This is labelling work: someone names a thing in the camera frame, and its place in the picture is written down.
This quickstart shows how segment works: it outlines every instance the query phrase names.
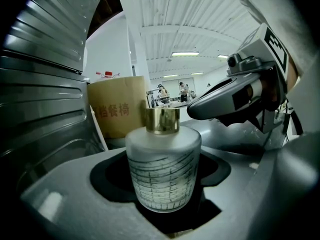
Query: fluorescent light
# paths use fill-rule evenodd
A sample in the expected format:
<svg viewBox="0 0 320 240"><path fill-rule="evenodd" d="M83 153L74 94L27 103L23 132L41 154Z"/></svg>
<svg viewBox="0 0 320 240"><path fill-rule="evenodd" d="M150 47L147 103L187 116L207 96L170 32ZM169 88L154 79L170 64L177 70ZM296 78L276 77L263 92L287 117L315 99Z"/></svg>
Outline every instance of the fluorescent light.
<svg viewBox="0 0 320 240"><path fill-rule="evenodd" d="M184 52L173 52L172 56L197 56L198 51L184 51Z"/></svg>
<svg viewBox="0 0 320 240"><path fill-rule="evenodd" d="M178 74L170 74L170 75L164 75L164 78L169 78L169 77L176 77Z"/></svg>

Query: glass bottle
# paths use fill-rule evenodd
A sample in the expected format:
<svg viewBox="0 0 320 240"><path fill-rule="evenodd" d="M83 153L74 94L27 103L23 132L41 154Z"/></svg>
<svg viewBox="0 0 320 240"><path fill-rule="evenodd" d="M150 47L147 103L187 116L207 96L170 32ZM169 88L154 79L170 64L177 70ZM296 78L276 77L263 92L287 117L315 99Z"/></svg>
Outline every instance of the glass bottle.
<svg viewBox="0 0 320 240"><path fill-rule="evenodd" d="M125 138L134 190L140 203L158 213L181 209L191 198L201 135L179 126L177 108L147 108L146 127Z"/></svg>

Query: gold bottle cap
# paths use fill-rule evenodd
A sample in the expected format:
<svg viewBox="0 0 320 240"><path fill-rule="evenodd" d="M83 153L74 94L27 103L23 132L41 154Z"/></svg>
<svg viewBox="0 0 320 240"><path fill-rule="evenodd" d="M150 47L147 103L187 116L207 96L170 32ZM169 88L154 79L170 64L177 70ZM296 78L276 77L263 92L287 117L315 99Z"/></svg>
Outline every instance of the gold bottle cap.
<svg viewBox="0 0 320 240"><path fill-rule="evenodd" d="M178 108L147 108L146 130L157 135L174 134L179 131Z"/></svg>

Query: gray machine housing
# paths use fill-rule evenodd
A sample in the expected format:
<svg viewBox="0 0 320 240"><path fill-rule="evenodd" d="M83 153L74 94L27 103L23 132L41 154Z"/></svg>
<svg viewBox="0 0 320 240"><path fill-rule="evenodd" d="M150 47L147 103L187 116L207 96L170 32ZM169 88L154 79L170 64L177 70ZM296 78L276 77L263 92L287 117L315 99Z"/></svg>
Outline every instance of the gray machine housing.
<svg viewBox="0 0 320 240"><path fill-rule="evenodd" d="M286 99L289 66L289 56L276 35L263 23L227 62L227 77L189 104L189 116L197 120L218 118L226 126L249 120L263 133L274 129L281 123L273 122L274 111ZM247 94L247 89L266 74L275 81L276 102Z"/></svg>

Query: cardboard box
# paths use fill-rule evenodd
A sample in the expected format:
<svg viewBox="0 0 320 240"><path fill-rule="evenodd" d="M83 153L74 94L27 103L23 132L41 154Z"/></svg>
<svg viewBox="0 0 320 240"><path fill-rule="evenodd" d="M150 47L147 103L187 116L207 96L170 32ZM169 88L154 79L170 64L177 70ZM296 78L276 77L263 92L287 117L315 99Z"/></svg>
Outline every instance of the cardboard box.
<svg viewBox="0 0 320 240"><path fill-rule="evenodd" d="M145 126L147 95L143 76L98 81L87 89L104 138L124 138L132 130Z"/></svg>

